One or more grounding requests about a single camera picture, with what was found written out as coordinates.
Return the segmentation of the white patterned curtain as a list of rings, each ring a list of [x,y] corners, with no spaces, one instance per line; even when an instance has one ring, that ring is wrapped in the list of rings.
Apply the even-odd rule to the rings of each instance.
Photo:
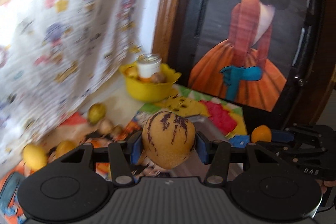
[[[1,163],[66,119],[132,50],[160,0],[1,0]]]

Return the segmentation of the small orange fruit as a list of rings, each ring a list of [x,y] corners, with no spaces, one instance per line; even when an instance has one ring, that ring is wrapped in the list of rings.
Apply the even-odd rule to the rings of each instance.
[[[272,132],[269,127],[261,125],[252,131],[251,142],[257,143],[258,141],[264,141],[264,142],[272,141]]]

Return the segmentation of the yellow lemon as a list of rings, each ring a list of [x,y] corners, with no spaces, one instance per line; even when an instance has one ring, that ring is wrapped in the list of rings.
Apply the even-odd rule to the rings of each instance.
[[[32,170],[40,170],[48,164],[45,150],[36,144],[28,144],[23,149],[23,161]]]

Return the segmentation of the wooden door frame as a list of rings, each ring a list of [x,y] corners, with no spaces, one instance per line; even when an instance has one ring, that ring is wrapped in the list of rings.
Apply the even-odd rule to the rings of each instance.
[[[160,0],[152,52],[167,63],[179,0]]]

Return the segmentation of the striped yellow pepino melon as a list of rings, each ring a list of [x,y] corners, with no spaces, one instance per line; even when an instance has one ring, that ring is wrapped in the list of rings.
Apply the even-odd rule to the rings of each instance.
[[[168,111],[152,115],[142,130],[143,148],[148,158],[163,169],[184,163],[194,149],[196,129],[186,118]]]

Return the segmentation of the girl painting poster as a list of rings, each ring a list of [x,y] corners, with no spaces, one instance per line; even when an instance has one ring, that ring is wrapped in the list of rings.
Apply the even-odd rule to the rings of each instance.
[[[272,111],[302,44],[307,0],[206,0],[188,86]]]

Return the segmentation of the Winnie the Pooh drawing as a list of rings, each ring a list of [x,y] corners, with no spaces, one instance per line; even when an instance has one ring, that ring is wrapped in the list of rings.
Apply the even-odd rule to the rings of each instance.
[[[209,118],[229,139],[247,135],[241,107],[180,85],[174,85],[164,100],[145,103],[138,113],[149,115],[159,111],[170,111],[181,117],[201,115]]]

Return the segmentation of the silver metal tray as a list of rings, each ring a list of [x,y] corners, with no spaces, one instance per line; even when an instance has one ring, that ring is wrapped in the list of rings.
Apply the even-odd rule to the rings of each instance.
[[[187,117],[195,126],[197,131],[200,131],[209,141],[228,141],[222,132],[212,123],[209,118],[201,115]],[[206,173],[209,170],[209,165],[204,165],[194,150],[190,157],[181,165],[169,171],[171,177],[191,177],[199,176],[201,180],[205,179]],[[242,164],[230,163],[228,171],[228,181],[232,181],[243,172]]]

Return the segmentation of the green yellow mango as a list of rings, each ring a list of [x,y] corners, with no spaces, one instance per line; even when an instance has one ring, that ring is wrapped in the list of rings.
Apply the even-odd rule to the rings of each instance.
[[[87,112],[87,121],[90,124],[97,124],[106,115],[106,106],[103,103],[93,104]]]

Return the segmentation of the striped pepino in bowl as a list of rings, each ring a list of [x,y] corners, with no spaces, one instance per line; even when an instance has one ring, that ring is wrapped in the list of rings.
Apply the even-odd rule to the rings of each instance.
[[[166,82],[166,76],[163,72],[156,72],[150,77],[150,82],[154,84],[161,84]]]

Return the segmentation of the glass jar with white label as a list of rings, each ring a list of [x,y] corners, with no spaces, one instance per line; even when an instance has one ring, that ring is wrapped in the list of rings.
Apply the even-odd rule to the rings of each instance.
[[[138,57],[137,70],[138,77],[149,79],[154,73],[161,71],[161,57],[153,53],[146,53]]]

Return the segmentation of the yellow fruit in bowl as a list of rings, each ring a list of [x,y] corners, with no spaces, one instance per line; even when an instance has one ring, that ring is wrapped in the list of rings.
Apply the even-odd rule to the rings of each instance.
[[[132,79],[138,79],[138,70],[136,66],[131,66],[125,69],[125,75]]]

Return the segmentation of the small brown fruit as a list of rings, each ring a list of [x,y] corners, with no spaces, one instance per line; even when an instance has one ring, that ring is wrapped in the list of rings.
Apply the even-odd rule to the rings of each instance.
[[[102,135],[109,135],[114,130],[114,124],[107,118],[100,120],[98,123],[98,132]]]

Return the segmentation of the yellow plastic bowl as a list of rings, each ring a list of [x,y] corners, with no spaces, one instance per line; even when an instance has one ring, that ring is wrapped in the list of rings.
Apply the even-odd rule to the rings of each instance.
[[[161,71],[166,76],[165,83],[150,83],[143,82],[138,78],[130,77],[127,75],[126,70],[131,67],[136,67],[136,62],[121,65],[119,67],[120,73],[123,75],[125,80],[125,87],[127,93],[138,101],[142,102],[159,102],[164,100],[170,95],[170,92],[173,90],[173,84],[181,77],[181,73],[176,72],[174,69],[171,69],[167,64],[161,64]]]

